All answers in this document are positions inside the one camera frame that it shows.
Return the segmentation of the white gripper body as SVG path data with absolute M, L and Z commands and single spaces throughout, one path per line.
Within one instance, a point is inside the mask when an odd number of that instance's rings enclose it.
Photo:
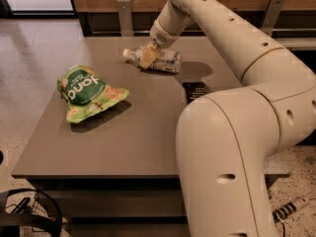
M 179 38 L 178 36 L 169 34 L 156 20 L 150 30 L 151 41 L 160 48 L 168 48 Z

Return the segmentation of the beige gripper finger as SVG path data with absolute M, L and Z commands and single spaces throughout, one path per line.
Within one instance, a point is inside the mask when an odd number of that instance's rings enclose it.
M 143 69 L 147 69 L 159 56 L 161 48 L 157 44 L 148 44 L 142 52 L 139 65 Z

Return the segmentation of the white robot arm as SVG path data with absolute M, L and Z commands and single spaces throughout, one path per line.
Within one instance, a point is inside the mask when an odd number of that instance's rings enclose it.
M 241 83 L 192 101 L 179 117 L 176 154 L 191 237 L 278 237 L 265 160 L 315 129 L 316 76 L 217 0 L 168 0 L 142 66 L 191 23 Z

